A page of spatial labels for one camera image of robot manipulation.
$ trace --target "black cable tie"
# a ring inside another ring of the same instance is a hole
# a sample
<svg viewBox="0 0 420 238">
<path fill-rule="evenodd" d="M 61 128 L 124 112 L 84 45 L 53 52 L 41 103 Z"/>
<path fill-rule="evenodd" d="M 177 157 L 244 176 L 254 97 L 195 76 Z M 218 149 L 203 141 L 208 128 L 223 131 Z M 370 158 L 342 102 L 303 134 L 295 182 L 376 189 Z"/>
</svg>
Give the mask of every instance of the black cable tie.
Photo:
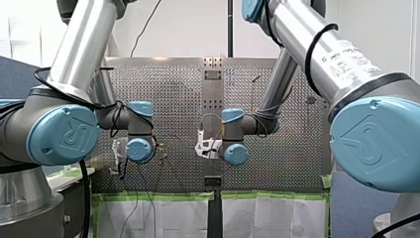
<svg viewBox="0 0 420 238">
<path fill-rule="evenodd" d="M 319 93 L 318 89 L 316 88 L 315 83 L 314 83 L 313 78 L 312 78 L 312 75 L 311 75 L 311 61 L 312 61 L 312 55 L 313 55 L 313 52 L 315 50 L 315 47 L 318 44 L 319 40 L 321 39 L 322 35 L 324 35 L 324 33 L 328 32 L 330 30 L 338 31 L 339 26 L 335 23 L 328 24 L 319 33 L 317 33 L 315 35 L 314 39 L 312 40 L 311 45 L 308 48 L 308 52 L 306 53 L 306 58 L 305 58 L 306 79 L 308 80 L 308 84 L 312 88 L 312 90 L 316 94 L 318 94 L 319 96 L 321 96 L 321 94 Z"/>
<path fill-rule="evenodd" d="M 281 48 L 284 48 L 284 45 L 275 37 L 274 33 L 272 32 L 271 22 L 269 21 L 269 0 L 264 0 L 264 10 L 265 10 L 265 20 L 266 20 L 266 27 L 268 28 L 269 36 L 272 40 Z"/>
</svg>

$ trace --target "metal backboard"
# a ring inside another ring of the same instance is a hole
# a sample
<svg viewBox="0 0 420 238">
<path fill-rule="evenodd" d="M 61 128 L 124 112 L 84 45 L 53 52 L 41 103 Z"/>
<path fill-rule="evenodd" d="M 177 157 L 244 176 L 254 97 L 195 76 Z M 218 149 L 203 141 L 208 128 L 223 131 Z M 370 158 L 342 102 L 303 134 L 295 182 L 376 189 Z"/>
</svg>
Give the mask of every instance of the metal backboard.
<svg viewBox="0 0 420 238">
<path fill-rule="evenodd" d="M 109 132 L 104 132 L 96 153 L 103 166 L 94 177 L 94 191 L 204 190 L 207 163 L 195 156 L 194 146 L 201 115 L 209 111 L 208 95 L 214 95 L 213 100 L 217 98 L 216 113 L 219 113 L 220 103 L 225 108 L 243 107 L 247 112 L 255 111 L 275 59 L 219 59 L 217 68 L 213 69 L 221 70 L 222 83 L 211 84 L 213 94 L 203 84 L 206 75 L 218 77 L 217 71 L 208 71 L 208 63 L 208 59 L 108 59 L 108 64 L 115 67 L 111 77 L 118 99 L 154 103 L 155 133 L 164 146 L 146 165 L 129 163 L 127 179 L 122 182 L 110 173 L 110 169 L 115 168 L 112 139 Z M 280 131 L 265 139 L 247 137 L 251 158 L 237 168 L 228 168 L 222 163 L 222 169 L 226 170 L 223 189 L 322 190 L 321 175 L 328 174 L 330 168 L 325 107 L 325 102 L 311 91 L 299 73 L 293 92 L 283 105 Z M 215 126 L 213 134 L 219 129 L 219 125 Z"/>
</svg>

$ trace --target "robot logo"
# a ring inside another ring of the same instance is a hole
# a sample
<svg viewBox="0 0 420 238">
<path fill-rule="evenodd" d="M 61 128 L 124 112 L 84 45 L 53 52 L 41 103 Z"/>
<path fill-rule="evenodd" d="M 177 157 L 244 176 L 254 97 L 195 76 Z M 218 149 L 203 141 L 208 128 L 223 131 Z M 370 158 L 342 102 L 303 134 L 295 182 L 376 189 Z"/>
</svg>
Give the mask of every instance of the robot logo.
<svg viewBox="0 0 420 238">
<path fill-rule="evenodd" d="M 77 118 L 69 118 L 60 146 L 78 152 L 86 151 L 86 142 L 91 136 L 93 128 Z"/>
<path fill-rule="evenodd" d="M 367 173 L 372 173 L 404 155 L 399 142 L 391 140 L 388 129 L 376 116 L 369 115 L 339 141 Z"/>
</svg>

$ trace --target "metal stand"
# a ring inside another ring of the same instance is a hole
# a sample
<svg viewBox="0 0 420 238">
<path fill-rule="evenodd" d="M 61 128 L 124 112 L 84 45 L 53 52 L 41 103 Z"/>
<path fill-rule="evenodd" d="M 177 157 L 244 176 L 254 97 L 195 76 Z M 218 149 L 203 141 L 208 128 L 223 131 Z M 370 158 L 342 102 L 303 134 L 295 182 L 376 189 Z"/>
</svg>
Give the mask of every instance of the metal stand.
<svg viewBox="0 0 420 238">
<path fill-rule="evenodd" d="M 204 77 L 202 83 L 202 108 L 205 113 L 222 116 L 223 110 L 223 68 L 222 59 L 204 59 Z M 216 137 L 222 130 L 218 118 L 209 117 L 203 121 L 204 139 Z M 204 163 L 204 186 L 206 191 L 214 192 L 214 199 L 208 207 L 208 238 L 223 238 L 222 211 L 222 166 L 220 160 L 207 160 Z"/>
<path fill-rule="evenodd" d="M 64 237 L 64 202 L 52 191 L 41 167 L 0 175 L 2 238 Z"/>
</svg>

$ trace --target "vertical metal post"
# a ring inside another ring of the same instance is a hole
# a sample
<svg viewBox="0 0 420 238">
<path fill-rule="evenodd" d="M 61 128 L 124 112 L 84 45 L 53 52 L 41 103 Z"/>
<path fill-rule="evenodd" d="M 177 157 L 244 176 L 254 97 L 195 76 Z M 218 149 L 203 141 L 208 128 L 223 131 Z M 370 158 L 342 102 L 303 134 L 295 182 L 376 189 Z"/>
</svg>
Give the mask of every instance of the vertical metal post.
<svg viewBox="0 0 420 238">
<path fill-rule="evenodd" d="M 204 59 L 202 83 L 203 114 L 213 113 L 222 116 L 223 110 L 223 59 Z M 204 139 L 216 138 L 222 129 L 218 118 L 207 117 L 203 121 Z M 209 201 L 207 217 L 207 237 L 223 238 L 222 213 L 222 172 L 221 160 L 206 160 L 203 165 L 204 186 L 206 191 L 214 192 L 214 199 Z"/>
<path fill-rule="evenodd" d="M 234 56 L 234 0 L 228 0 L 228 58 Z"/>
</svg>

